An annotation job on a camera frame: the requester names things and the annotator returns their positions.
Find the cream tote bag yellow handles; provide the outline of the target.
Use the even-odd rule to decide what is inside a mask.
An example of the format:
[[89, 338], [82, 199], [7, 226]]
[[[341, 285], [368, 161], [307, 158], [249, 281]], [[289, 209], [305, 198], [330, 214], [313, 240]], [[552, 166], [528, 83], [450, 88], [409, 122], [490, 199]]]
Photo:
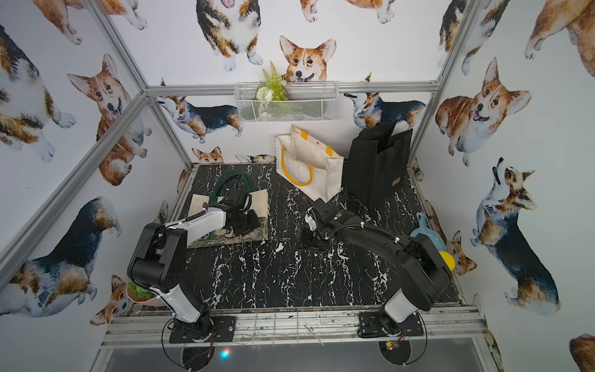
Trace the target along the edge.
[[306, 130], [275, 137], [276, 170], [312, 201], [329, 202], [342, 189], [344, 157]]

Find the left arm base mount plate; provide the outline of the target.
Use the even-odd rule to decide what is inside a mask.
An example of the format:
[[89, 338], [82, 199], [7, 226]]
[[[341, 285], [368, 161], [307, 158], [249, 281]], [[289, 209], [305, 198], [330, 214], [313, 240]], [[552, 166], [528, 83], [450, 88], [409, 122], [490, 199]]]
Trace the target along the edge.
[[175, 319], [170, 332], [169, 343], [226, 343], [234, 337], [237, 318], [235, 316], [201, 317], [195, 323]]

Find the cream tote bag green handles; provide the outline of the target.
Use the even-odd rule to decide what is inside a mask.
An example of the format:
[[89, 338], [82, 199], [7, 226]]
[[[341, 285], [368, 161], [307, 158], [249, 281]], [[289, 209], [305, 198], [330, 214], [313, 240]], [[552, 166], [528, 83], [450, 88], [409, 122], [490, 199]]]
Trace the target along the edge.
[[226, 210], [226, 224], [189, 244], [191, 249], [233, 245], [268, 239], [268, 191], [255, 189], [251, 176], [228, 170], [208, 195], [192, 195], [189, 215], [206, 206]]

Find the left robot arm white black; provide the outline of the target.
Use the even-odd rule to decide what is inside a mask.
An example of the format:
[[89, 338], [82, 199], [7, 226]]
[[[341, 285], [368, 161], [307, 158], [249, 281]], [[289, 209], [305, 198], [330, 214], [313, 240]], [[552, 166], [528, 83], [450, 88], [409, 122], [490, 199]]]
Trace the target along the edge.
[[180, 324], [208, 333], [212, 328], [209, 308], [184, 279], [186, 251], [191, 243], [218, 229], [235, 233], [256, 229], [259, 221], [251, 206], [252, 195], [234, 188], [195, 215], [146, 225], [127, 268], [129, 279], [160, 298]]

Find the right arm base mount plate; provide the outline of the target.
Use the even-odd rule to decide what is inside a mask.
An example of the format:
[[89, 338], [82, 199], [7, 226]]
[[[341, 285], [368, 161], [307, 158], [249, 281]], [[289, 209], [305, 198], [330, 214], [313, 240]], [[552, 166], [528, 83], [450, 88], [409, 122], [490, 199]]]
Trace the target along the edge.
[[361, 312], [358, 316], [357, 336], [362, 339], [424, 336], [424, 326], [421, 324], [421, 317], [414, 313], [403, 322], [393, 320], [383, 311]]

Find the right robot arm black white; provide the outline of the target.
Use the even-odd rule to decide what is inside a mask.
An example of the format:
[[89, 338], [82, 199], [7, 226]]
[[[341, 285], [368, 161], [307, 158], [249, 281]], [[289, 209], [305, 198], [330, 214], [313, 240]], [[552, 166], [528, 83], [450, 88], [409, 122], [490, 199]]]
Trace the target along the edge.
[[307, 209], [305, 245], [327, 250], [334, 243], [351, 244], [385, 260], [398, 277], [397, 292], [383, 305], [384, 316], [403, 323], [418, 310], [427, 312], [443, 298], [452, 281], [452, 257], [438, 244], [439, 237], [418, 214], [412, 234], [393, 234], [345, 209], [332, 210], [321, 199]]

